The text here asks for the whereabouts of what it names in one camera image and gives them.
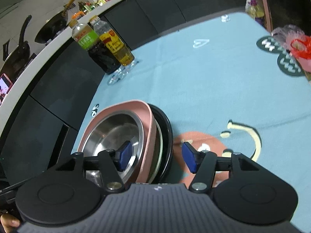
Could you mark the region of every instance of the plastic bag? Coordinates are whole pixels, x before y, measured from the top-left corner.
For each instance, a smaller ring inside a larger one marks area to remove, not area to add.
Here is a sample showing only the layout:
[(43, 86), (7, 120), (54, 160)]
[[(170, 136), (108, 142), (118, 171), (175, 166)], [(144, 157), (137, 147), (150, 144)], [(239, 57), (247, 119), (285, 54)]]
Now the plastic bag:
[(311, 72), (311, 37), (304, 36), (304, 40), (293, 39), (290, 42), (291, 53), (298, 60), (303, 70)]
[(289, 24), (278, 27), (271, 32), (271, 36), (285, 49), (291, 50), (291, 42), (294, 39), (305, 41), (304, 31), (299, 27)]

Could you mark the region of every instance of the gray ribbed panel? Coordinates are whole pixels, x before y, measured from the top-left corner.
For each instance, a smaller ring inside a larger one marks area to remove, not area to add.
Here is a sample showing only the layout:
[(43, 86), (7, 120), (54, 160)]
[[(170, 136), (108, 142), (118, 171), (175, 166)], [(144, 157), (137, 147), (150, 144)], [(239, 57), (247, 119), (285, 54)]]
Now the gray ribbed panel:
[(25, 223), (19, 233), (299, 233), (290, 223), (250, 226), (224, 215), (204, 194), (184, 184), (132, 184), (122, 194), (109, 195), (87, 219), (74, 225), (43, 228)]

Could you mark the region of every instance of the black plate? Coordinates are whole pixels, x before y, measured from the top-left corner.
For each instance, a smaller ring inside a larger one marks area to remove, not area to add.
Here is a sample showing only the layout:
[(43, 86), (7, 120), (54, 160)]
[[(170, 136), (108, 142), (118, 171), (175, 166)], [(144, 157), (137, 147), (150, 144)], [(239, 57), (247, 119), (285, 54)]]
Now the black plate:
[(173, 131), (172, 126), (167, 118), (166, 114), (160, 110), (158, 107), (149, 104), (153, 116), (158, 122), (162, 136), (163, 136), (163, 154), (161, 159), (161, 164), (159, 172), (156, 175), (153, 183), (163, 183), (164, 178), (166, 177), (168, 170), (171, 167), (172, 156), (173, 156)]

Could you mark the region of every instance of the smartphone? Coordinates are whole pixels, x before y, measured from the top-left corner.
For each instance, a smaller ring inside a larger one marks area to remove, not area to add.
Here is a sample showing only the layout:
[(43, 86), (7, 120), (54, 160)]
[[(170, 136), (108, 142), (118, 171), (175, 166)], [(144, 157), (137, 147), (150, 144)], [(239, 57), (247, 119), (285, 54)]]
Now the smartphone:
[(5, 95), (10, 91), (13, 83), (7, 77), (6, 74), (2, 74), (0, 77), (0, 101), (2, 102)]

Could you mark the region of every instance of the pan handle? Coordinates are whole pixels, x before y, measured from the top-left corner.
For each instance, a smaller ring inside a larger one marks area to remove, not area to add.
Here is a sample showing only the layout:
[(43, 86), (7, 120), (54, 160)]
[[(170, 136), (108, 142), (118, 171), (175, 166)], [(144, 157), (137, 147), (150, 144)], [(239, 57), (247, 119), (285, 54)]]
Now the pan handle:
[(3, 44), (3, 61), (5, 61), (7, 57), (9, 56), (9, 42), (10, 40), (6, 41)]
[(32, 18), (32, 15), (29, 15), (26, 18), (25, 22), (23, 23), (23, 26), (21, 27), (20, 39), (19, 39), (19, 42), (18, 42), (18, 53), (19, 54), (21, 54), (23, 52), (25, 30), (26, 30), (26, 27), (29, 24), (31, 18)]
[(65, 8), (64, 8), (64, 10), (63, 10), (63, 12), (62, 12), (62, 17), (65, 16), (65, 14), (66, 14), (68, 8), (70, 7), (70, 5), (71, 5), (74, 1), (75, 1), (75, 0), (70, 0), (70, 1), (66, 4), (66, 6), (65, 6)]

